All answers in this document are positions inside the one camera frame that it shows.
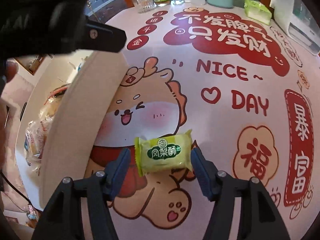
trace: floor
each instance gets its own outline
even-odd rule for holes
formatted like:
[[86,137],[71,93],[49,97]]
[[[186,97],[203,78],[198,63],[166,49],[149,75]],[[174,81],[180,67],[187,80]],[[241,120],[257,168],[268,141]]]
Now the floor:
[[[15,78],[6,85],[2,94],[2,100],[10,107],[8,121],[6,124],[6,163],[3,173],[7,179],[25,196],[27,192],[20,178],[19,170],[15,160],[15,143],[20,125],[20,111],[25,102],[28,101],[33,85],[24,78],[16,75]],[[9,211],[25,212],[28,210],[28,202],[16,193],[8,184],[3,181],[4,192],[1,192],[4,208]]]

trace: green tissue box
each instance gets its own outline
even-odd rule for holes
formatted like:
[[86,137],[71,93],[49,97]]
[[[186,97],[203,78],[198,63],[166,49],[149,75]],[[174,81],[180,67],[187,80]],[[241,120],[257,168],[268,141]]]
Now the green tissue box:
[[270,24],[272,13],[269,9],[261,2],[244,0],[244,12],[247,17],[255,19],[266,25]]

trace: plastic bag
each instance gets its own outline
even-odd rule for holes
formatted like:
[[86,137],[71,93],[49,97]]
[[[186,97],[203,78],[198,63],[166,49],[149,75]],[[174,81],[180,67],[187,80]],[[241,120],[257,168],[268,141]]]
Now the plastic bag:
[[34,171],[39,172],[42,151],[52,122],[53,117],[32,121],[26,129],[26,140],[24,143],[26,161],[29,166],[34,166]]
[[47,101],[44,103],[44,106],[40,109],[39,119],[44,120],[47,117],[52,117],[56,114],[63,95],[67,91],[70,84],[63,85],[51,91]]

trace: cable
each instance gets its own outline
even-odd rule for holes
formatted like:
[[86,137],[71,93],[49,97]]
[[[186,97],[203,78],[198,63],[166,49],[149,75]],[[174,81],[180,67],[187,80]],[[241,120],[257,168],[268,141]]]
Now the cable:
[[36,209],[31,201],[25,196],[23,195],[14,185],[11,184],[11,182],[7,179],[7,177],[3,174],[2,171],[0,171],[0,175],[4,178],[5,182],[8,183],[8,185],[13,189],[15,190],[21,197],[23,197],[26,201],[28,201],[28,204],[31,205],[35,210],[37,210],[38,212],[41,212],[40,210]]
[[9,196],[7,193],[5,193],[5,192],[3,192],[3,193],[12,201],[12,203],[13,203],[17,208],[19,208],[20,210],[22,210],[24,213],[27,212],[26,210],[23,210],[21,207],[19,207],[19,206],[12,200],[12,198],[10,198],[10,196]]

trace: round table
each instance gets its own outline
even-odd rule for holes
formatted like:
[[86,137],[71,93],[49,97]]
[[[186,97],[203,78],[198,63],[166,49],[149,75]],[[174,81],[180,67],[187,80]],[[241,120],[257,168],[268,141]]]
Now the round table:
[[[119,239],[202,239],[214,203],[188,170],[139,177],[133,139],[192,129],[193,147],[235,178],[256,176],[292,240],[320,210],[320,60],[241,8],[191,4],[145,14],[130,8],[109,25],[123,29],[130,69],[100,127],[86,176],[129,147],[120,194],[108,203]],[[236,239],[237,199],[230,238]]]

